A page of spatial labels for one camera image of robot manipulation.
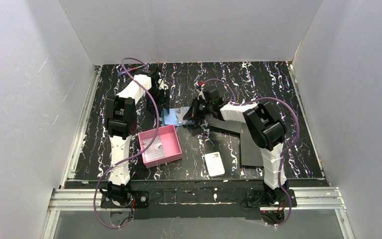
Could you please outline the blue leather card holder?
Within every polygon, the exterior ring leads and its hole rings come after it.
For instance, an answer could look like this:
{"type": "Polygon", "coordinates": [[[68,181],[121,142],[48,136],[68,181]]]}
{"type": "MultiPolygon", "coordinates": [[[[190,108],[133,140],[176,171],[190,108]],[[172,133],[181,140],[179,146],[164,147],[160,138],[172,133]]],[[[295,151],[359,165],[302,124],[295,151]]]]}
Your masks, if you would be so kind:
{"type": "Polygon", "coordinates": [[[175,115],[175,110],[178,109],[178,108],[173,108],[173,109],[170,109],[170,113],[167,114],[166,110],[163,109],[162,111],[162,124],[163,125],[174,125],[174,126],[179,126],[178,123],[177,123],[177,118],[176,118],[176,115],[175,115]]]}

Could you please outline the pink plastic tray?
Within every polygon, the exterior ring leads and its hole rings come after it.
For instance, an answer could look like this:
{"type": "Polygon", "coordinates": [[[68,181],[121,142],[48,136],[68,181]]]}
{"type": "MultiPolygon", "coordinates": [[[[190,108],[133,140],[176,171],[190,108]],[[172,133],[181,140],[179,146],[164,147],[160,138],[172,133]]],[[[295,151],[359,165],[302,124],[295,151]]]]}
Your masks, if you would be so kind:
{"type": "Polygon", "coordinates": [[[150,147],[142,153],[146,168],[181,160],[182,149],[173,124],[158,128],[156,138],[150,147]]]}

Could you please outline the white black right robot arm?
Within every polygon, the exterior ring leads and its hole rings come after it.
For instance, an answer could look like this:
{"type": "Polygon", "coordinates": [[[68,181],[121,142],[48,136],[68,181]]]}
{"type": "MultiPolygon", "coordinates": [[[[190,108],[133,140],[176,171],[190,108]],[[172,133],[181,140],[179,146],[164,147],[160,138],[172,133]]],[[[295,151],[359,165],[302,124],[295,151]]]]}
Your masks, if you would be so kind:
{"type": "Polygon", "coordinates": [[[260,149],[265,170],[264,193],[261,198],[267,204],[281,203],[288,190],[281,157],[287,127],[274,107],[269,103],[227,103],[217,88],[210,87],[200,91],[180,119],[200,120],[206,115],[220,121],[235,121],[247,125],[253,142],[260,149]]]}

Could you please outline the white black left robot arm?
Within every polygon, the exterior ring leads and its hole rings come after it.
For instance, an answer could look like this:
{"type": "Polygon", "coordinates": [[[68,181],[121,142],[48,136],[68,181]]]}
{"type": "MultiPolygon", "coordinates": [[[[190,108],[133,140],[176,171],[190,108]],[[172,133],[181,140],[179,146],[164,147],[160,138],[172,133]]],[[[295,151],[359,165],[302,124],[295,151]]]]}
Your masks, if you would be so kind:
{"type": "Polygon", "coordinates": [[[163,107],[169,104],[169,89],[158,66],[137,71],[133,80],[122,91],[105,101],[104,128],[111,144],[112,169],[107,187],[100,192],[121,207],[128,207],[133,202],[128,185],[129,145],[137,129],[136,104],[142,97],[146,97],[147,106],[156,117],[159,117],[163,107]]]}

